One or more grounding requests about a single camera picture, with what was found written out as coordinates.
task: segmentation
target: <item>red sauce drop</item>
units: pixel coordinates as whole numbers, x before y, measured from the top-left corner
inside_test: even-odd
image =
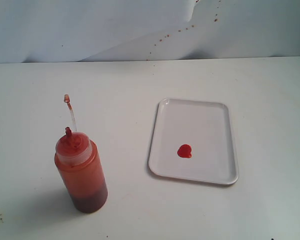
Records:
[[[176,152],[180,158],[191,158],[191,146],[188,144],[183,144],[179,150]]]

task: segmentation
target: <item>rectangular tray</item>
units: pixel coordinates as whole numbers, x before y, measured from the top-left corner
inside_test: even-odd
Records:
[[[178,156],[191,146],[191,158]],[[229,111],[218,102],[166,98],[158,106],[149,167],[156,175],[230,185],[238,179]]]

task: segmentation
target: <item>red sauce bottle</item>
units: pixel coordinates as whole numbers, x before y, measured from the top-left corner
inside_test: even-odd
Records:
[[[55,165],[74,206],[83,213],[99,210],[108,190],[96,144],[84,133],[72,133],[67,127],[55,151]]]

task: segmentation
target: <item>bottle cap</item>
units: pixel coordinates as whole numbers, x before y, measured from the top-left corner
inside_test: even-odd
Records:
[[[65,128],[65,135],[59,139],[55,146],[56,155],[65,165],[75,166],[87,161],[93,148],[89,137],[82,132],[71,132]]]

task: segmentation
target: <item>sauce in bottle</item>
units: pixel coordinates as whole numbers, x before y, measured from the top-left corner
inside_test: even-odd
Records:
[[[70,105],[68,95],[64,101]],[[67,127],[55,151],[55,165],[74,206],[83,213],[99,210],[107,200],[108,190],[96,144],[84,133]]]

